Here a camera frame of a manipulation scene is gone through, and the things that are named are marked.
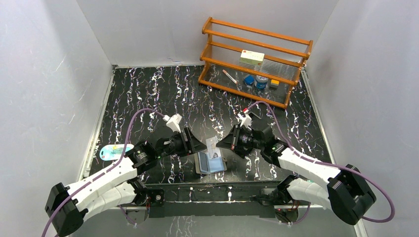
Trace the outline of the white VIP credit card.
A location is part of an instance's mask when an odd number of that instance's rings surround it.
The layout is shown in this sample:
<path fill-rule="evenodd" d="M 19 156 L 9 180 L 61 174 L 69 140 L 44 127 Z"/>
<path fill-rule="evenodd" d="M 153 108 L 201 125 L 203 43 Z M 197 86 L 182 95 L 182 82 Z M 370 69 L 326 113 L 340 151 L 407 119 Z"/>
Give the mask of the white VIP credit card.
<path fill-rule="evenodd" d="M 220 148 L 216 146 L 217 143 L 218 138 L 216 136 L 206 139 L 208 159 L 222 158 Z"/>

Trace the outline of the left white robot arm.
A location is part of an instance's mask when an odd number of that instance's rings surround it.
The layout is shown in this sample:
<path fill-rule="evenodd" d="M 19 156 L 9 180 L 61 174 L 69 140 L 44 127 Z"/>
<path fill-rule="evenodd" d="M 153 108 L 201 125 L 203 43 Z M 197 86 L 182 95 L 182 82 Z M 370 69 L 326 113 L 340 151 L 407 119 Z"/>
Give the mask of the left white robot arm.
<path fill-rule="evenodd" d="M 123 205 L 147 205 L 156 202 L 163 191 L 148 189 L 139 176 L 155 167 L 164 157 L 186 157 L 207 147 L 197 139 L 189 127 L 172 131 L 168 127 L 156 130 L 147 140 L 140 140 L 122 160 L 69 185 L 58 183 L 50 190 L 45 205 L 49 220 L 47 231 L 53 226 L 58 237 L 66 237 L 90 217 L 107 209 Z"/>

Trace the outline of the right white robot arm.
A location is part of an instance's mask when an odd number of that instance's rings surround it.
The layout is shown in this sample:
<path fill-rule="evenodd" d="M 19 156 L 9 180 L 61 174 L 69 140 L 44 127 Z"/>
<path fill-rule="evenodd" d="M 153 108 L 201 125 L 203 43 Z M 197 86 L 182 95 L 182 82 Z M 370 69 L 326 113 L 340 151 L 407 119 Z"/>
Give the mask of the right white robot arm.
<path fill-rule="evenodd" d="M 216 146 L 230 149 L 242 158 L 258 149 L 269 164 L 294 172 L 276 188 L 262 190 L 252 197 L 262 205 L 307 201 L 332 210 L 347 224 L 356 225 L 377 199 L 365 179 L 355 174 L 356 167 L 347 165 L 339 169 L 299 158 L 270 128 L 246 129 L 236 125 Z"/>

